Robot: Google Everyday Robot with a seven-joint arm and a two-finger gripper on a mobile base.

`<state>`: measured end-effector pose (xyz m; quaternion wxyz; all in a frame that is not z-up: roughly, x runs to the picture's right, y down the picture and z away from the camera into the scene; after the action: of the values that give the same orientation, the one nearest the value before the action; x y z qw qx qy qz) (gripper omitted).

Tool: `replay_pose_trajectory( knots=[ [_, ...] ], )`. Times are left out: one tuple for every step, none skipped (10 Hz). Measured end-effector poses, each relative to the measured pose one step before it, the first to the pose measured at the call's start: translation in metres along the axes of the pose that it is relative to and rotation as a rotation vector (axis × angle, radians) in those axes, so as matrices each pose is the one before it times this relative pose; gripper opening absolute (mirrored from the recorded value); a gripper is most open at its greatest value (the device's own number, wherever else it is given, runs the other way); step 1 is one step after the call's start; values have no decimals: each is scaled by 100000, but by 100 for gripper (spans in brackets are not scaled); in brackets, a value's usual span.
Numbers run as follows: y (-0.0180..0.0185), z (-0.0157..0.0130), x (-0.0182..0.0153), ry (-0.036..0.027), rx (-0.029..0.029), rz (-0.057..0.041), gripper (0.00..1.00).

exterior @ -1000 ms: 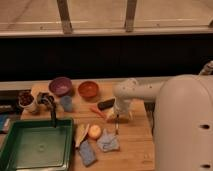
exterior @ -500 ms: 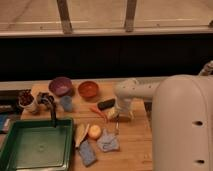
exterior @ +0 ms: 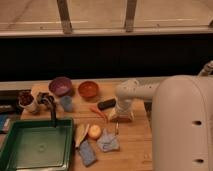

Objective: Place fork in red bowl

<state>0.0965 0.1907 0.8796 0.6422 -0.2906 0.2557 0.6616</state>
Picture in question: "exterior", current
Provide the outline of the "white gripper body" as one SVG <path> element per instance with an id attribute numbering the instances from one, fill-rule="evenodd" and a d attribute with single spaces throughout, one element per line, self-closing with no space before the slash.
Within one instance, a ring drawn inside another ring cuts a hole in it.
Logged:
<path id="1" fill-rule="evenodd" d="M 109 113 L 108 120 L 110 122 L 132 122 L 134 120 L 134 114 L 131 108 L 119 109 L 115 107 Z"/>

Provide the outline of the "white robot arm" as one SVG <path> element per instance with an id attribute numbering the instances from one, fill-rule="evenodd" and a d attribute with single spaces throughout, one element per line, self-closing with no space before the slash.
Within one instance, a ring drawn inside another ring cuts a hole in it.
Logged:
<path id="1" fill-rule="evenodd" d="M 135 99 L 151 103 L 153 171 L 213 171 L 213 60 L 197 75 L 129 79 L 115 95 L 113 120 L 129 118 Z"/>

